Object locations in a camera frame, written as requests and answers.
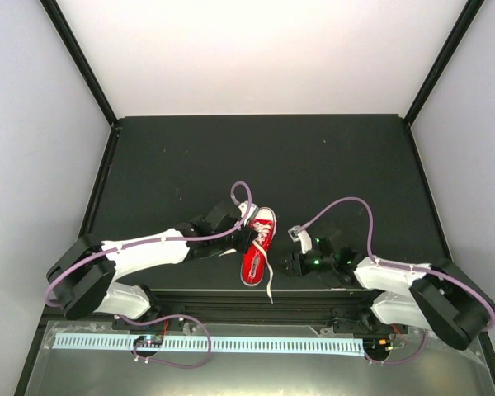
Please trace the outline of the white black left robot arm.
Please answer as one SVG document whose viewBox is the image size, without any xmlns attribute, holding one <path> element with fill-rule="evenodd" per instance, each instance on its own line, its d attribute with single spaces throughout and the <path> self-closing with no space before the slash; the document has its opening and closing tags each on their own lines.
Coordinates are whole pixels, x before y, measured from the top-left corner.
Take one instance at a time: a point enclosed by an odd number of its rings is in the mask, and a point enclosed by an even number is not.
<svg viewBox="0 0 495 396">
<path fill-rule="evenodd" d="M 142 329 L 154 328 L 161 310 L 146 285 L 125 285 L 121 278 L 166 265 L 246 252 L 256 234 L 248 227 L 259 211 L 244 201 L 224 202 L 206 216 L 161 233 L 126 241 L 86 235 L 49 269 L 45 301 L 68 320 L 90 314 L 121 314 Z"/>
</svg>

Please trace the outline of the white shoelace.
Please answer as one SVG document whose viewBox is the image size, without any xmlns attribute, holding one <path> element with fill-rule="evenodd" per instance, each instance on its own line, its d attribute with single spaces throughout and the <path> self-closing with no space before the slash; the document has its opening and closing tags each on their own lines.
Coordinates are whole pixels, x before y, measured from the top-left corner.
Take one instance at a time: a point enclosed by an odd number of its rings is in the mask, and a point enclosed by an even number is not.
<svg viewBox="0 0 495 396">
<path fill-rule="evenodd" d="M 265 271 L 269 271 L 266 295 L 271 303 L 273 303 L 271 284 L 274 271 L 269 263 L 268 252 L 276 234 L 276 226 L 275 213 L 268 207 L 262 207 L 244 226 L 224 237 L 226 248 L 223 252 L 223 255 L 229 251 L 242 253 L 240 280 L 247 287 L 259 285 Z"/>
</svg>

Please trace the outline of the red canvas sneaker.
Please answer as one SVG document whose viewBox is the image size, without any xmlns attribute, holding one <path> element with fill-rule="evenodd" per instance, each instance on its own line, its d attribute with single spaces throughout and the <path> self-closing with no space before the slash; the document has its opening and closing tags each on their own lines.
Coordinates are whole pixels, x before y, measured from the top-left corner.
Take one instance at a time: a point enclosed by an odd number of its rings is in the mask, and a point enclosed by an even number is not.
<svg viewBox="0 0 495 396">
<path fill-rule="evenodd" d="M 276 214 L 272 209 L 262 207 L 247 226 L 257 231 L 258 236 L 243 255 L 240 276 L 244 285 L 256 286 L 262 281 L 266 268 L 269 269 L 272 280 L 272 267 L 268 263 L 267 253 L 276 234 Z"/>
</svg>

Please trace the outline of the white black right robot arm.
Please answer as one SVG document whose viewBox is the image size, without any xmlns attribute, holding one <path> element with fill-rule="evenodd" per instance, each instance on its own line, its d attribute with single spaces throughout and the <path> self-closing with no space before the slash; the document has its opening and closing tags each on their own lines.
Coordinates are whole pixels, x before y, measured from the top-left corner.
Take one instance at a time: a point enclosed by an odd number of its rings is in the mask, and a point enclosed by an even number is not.
<svg viewBox="0 0 495 396">
<path fill-rule="evenodd" d="M 345 243 L 340 231 L 314 238 L 296 225 L 288 234 L 299 248 L 285 260 L 286 274 L 330 272 L 342 287 L 374 291 L 358 313 L 367 332 L 402 324 L 431 331 L 463 351 L 495 324 L 495 304 L 452 261 L 408 264 L 369 257 Z"/>
</svg>

